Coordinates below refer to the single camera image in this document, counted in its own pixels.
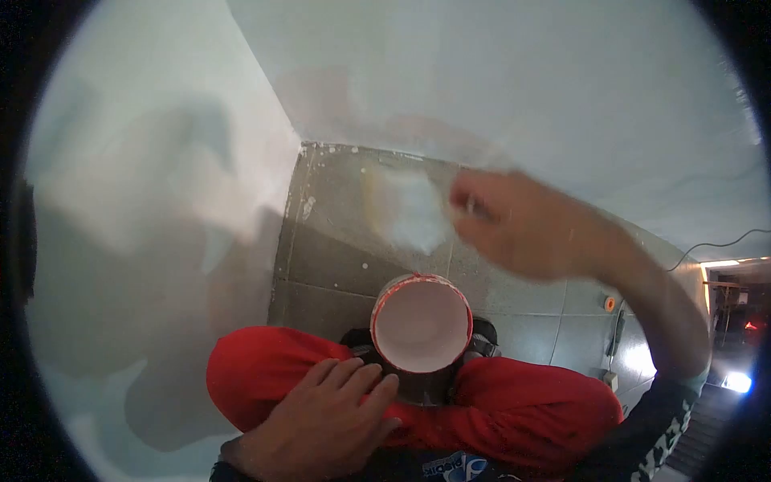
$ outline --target floor tile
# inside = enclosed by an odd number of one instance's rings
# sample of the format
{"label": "floor tile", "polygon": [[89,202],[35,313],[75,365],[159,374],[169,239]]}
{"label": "floor tile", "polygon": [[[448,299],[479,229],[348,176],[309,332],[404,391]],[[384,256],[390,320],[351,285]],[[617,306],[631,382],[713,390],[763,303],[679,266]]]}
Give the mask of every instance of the floor tile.
{"label": "floor tile", "polygon": [[[369,326],[375,299],[352,295],[291,281],[276,280],[276,302],[285,302],[282,318],[271,319],[270,325],[298,329],[323,339],[339,342],[351,328]],[[279,316],[276,308],[273,315]]]}
{"label": "floor tile", "polygon": [[608,369],[605,352],[612,336],[613,316],[562,315],[551,365],[600,378]]}
{"label": "floor tile", "polygon": [[309,150],[305,147],[300,152],[297,164],[295,164],[295,171],[291,175],[286,208],[284,209],[284,223],[281,226],[281,234],[278,236],[278,249],[274,266],[274,276],[280,279],[288,279],[289,276],[289,261],[292,244],[295,240],[295,225],[300,213],[301,200],[305,192],[312,157],[313,149]]}
{"label": "floor tile", "polygon": [[624,393],[635,388],[638,385],[640,373],[643,369],[649,370],[648,366],[651,363],[648,342],[645,341],[645,334],[637,319],[626,315],[624,320],[621,343],[611,364],[611,371],[618,375],[616,393]]}
{"label": "floor tile", "polygon": [[[316,147],[313,156],[294,228],[289,280],[375,296],[388,281],[411,271],[446,274],[451,240],[426,256],[388,246],[366,225],[361,169],[380,162],[378,151]],[[448,184],[456,169],[408,157],[384,162],[425,169],[438,184]]]}
{"label": "floor tile", "polygon": [[460,241],[453,246],[449,279],[474,311],[541,315],[562,311],[565,281],[540,285],[509,275]]}
{"label": "floor tile", "polygon": [[596,281],[570,280],[565,288],[562,313],[564,315],[607,315],[604,303],[608,296],[615,298],[616,309],[618,309],[621,296],[613,288],[603,286]]}
{"label": "floor tile", "polygon": [[491,312],[476,312],[475,315],[483,316],[493,323],[503,356],[528,363],[549,364],[560,325],[558,315],[506,315]]}
{"label": "floor tile", "polygon": [[621,404],[621,409],[624,411],[624,418],[629,416],[629,413],[640,401],[643,394],[650,390],[653,380],[649,380],[646,383],[636,386],[635,388],[616,395],[618,402]]}

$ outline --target wall outlet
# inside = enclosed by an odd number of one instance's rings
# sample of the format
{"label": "wall outlet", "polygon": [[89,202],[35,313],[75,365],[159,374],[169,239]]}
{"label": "wall outlet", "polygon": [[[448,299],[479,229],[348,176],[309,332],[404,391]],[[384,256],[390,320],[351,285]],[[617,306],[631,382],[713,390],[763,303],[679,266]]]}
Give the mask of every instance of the wall outlet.
{"label": "wall outlet", "polygon": [[618,390],[618,375],[613,372],[606,372],[602,376],[602,381],[605,382],[605,385],[611,387],[613,393],[616,393],[616,390]]}

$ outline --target light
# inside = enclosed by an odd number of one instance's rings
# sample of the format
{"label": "light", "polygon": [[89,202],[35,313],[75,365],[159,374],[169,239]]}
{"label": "light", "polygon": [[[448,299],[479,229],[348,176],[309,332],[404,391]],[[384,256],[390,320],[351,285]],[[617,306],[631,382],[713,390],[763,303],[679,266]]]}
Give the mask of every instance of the light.
{"label": "light", "polygon": [[752,386],[752,379],[744,373],[729,372],[723,383],[720,384],[722,388],[727,388],[739,393],[747,393],[749,387]]}
{"label": "light", "polygon": [[[702,268],[702,279],[704,281],[709,281],[707,278],[707,268],[704,267],[704,265],[701,266]],[[712,312],[710,311],[712,307],[709,306],[709,285],[706,283],[704,284],[704,303],[707,305],[707,316],[711,315]]]}
{"label": "light", "polygon": [[718,266],[736,266],[739,262],[735,259],[729,259],[726,261],[710,261],[708,263],[702,263],[703,268],[717,268]]}

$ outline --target paint splatter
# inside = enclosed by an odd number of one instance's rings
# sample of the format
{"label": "paint splatter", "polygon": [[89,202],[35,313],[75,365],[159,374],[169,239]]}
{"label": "paint splatter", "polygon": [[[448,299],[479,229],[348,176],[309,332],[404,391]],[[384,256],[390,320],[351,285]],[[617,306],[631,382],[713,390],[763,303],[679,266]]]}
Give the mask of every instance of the paint splatter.
{"label": "paint splatter", "polygon": [[316,204],[316,198],[310,196],[305,204],[302,205],[302,220],[307,221],[313,211],[313,205]]}

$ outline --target white wall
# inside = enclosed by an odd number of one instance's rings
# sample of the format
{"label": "white wall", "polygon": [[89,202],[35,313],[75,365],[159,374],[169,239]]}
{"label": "white wall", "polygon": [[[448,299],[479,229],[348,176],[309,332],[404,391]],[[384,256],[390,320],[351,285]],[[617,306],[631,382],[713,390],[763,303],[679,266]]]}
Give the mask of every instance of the white wall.
{"label": "white wall", "polygon": [[102,1],[31,131],[32,351],[104,480],[208,480],[216,338],[266,322],[299,138],[224,0]]}
{"label": "white wall", "polygon": [[304,140],[521,167],[683,250],[771,224],[746,94],[686,0],[228,4]]}

